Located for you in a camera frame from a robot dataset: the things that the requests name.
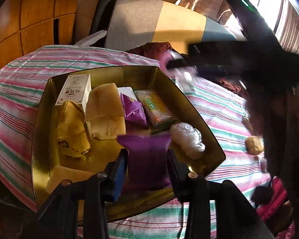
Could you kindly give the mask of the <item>purple snack packet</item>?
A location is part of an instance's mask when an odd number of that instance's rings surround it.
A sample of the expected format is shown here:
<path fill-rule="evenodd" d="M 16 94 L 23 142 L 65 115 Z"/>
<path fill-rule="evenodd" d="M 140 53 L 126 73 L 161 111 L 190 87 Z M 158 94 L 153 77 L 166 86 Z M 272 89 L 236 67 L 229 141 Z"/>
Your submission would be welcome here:
<path fill-rule="evenodd" d="M 171 184 L 166 167 L 171 141 L 168 132 L 153 136 L 117 137 L 117 142 L 129 151 L 128 190 L 159 190 Z"/>
<path fill-rule="evenodd" d="M 147 120 L 142 104 L 123 93 L 120 94 L 120 98 L 124 108 L 125 120 L 146 127 Z"/>

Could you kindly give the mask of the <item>white plastic tube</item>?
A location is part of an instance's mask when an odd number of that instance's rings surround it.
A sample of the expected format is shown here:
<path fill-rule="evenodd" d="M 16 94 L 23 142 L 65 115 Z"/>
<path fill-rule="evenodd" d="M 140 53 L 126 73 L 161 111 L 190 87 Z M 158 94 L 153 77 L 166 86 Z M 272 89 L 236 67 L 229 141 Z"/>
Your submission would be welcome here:
<path fill-rule="evenodd" d="M 131 87 L 119 87 L 118 92 L 122 102 L 128 100 L 131 102 L 138 101 Z"/>

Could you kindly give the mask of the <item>green cracker packet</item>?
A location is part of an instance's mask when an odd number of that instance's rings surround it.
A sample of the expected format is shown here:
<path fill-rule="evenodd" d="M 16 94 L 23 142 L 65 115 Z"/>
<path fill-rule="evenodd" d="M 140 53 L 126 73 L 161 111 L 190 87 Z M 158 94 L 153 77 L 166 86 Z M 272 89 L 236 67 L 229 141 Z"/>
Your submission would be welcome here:
<path fill-rule="evenodd" d="M 155 90 L 139 90 L 135 94 L 154 129 L 166 130 L 178 121 Z"/>

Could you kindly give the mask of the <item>yellow knitted sock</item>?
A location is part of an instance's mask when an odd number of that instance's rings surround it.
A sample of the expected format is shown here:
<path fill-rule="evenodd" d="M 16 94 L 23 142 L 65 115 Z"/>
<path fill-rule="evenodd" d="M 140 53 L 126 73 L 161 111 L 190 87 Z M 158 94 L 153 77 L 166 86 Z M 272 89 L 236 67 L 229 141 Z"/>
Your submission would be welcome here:
<path fill-rule="evenodd" d="M 67 100 L 61 105 L 57 125 L 57 143 L 60 154 L 81 158 L 90 151 L 90 140 L 84 120 L 83 109 L 74 101 Z"/>

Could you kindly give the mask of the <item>yellow sponge wedge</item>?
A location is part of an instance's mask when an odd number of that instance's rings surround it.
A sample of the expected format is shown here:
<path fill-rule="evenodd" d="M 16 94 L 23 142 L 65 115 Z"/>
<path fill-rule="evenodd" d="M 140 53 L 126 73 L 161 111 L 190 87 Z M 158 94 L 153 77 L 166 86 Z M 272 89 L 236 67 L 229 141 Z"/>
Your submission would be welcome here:
<path fill-rule="evenodd" d="M 112 140 L 126 134 L 125 112 L 115 83 L 102 84 L 89 93 L 85 122 L 90 134 L 99 140 Z"/>

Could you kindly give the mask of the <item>square yellow sponge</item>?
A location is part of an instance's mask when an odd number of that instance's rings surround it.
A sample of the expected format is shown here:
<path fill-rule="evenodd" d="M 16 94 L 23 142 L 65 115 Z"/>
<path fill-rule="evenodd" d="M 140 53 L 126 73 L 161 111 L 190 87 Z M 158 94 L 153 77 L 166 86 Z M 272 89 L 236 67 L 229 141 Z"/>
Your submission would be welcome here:
<path fill-rule="evenodd" d="M 249 136 L 245 140 L 248 154 L 259 155 L 264 151 L 264 145 L 260 136 Z"/>

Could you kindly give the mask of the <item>white medicine box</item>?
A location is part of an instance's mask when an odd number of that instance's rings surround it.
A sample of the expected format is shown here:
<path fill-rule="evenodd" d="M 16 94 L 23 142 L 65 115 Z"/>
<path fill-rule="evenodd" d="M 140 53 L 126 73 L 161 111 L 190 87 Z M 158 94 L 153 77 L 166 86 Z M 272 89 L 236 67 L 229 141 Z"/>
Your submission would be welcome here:
<path fill-rule="evenodd" d="M 69 75 L 59 93 L 56 106 L 62 105 L 65 101 L 71 100 L 77 103 L 84 112 L 91 91 L 90 74 Z"/>

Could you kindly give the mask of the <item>dark red jacket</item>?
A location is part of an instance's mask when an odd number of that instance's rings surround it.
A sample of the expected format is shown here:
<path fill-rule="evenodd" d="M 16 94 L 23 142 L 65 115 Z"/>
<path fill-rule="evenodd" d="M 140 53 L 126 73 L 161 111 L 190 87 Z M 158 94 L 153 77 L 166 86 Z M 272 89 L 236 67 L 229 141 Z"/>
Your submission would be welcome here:
<path fill-rule="evenodd" d="M 138 46 L 136 48 L 126 50 L 127 53 L 135 54 L 135 55 L 140 55 L 143 57 L 147 57 L 150 59 L 155 59 L 160 62 L 163 60 L 163 54 L 166 51 L 173 51 L 176 52 L 171 44 L 169 42 L 153 42 L 153 43 L 146 43 L 144 45 Z M 239 94 L 241 92 L 241 87 L 239 85 L 230 83 L 227 79 L 225 78 L 207 78 L 208 80 L 212 81 L 213 83 L 216 83 L 225 89 L 235 93 Z"/>

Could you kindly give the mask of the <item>red pink blanket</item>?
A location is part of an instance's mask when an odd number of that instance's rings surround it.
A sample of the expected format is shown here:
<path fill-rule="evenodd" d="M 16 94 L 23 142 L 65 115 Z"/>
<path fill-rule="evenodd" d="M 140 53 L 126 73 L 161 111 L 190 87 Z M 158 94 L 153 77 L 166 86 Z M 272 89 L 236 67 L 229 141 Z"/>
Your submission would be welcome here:
<path fill-rule="evenodd" d="M 270 182 L 269 189 L 270 193 L 261 192 L 262 199 L 265 195 L 270 195 L 270 200 L 265 200 L 266 204 L 260 204 L 256 208 L 257 214 L 275 238 L 293 238 L 293 208 L 287 190 L 278 177 Z"/>

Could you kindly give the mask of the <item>black rolled mat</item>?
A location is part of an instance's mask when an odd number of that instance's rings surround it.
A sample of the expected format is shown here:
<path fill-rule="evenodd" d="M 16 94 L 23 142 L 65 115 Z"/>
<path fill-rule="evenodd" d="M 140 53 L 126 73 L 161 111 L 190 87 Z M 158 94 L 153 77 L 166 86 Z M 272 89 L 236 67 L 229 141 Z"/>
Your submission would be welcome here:
<path fill-rule="evenodd" d="M 100 31 L 108 31 L 116 1 L 117 0 L 98 0 L 89 35 Z"/>

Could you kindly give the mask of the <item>striped bed sheet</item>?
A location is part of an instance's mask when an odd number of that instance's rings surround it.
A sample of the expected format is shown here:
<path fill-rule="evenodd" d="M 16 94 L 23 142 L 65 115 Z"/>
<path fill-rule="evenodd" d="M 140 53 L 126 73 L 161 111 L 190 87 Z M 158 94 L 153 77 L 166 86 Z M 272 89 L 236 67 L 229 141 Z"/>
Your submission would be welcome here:
<path fill-rule="evenodd" d="M 106 66 L 158 66 L 155 59 L 104 48 L 47 45 L 0 69 L 0 180 L 31 210 L 36 210 L 31 175 L 34 120 L 43 90 L 51 77 Z M 185 96 L 200 113 L 225 152 L 225 161 L 209 180 L 231 180 L 249 199 L 270 175 L 260 157 L 249 155 L 250 135 L 242 123 L 246 101 L 203 78 Z M 110 238 L 183 238 L 188 205 L 172 200 L 146 213 L 108 225 Z"/>

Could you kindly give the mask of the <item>wooden wardrobe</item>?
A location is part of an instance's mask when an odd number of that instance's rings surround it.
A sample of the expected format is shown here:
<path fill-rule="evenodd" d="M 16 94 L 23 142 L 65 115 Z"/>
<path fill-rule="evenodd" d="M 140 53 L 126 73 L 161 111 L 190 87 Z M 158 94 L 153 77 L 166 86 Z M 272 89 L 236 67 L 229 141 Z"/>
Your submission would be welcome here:
<path fill-rule="evenodd" d="M 72 44 L 78 0 L 6 0 L 0 7 L 0 69 L 44 45 Z"/>

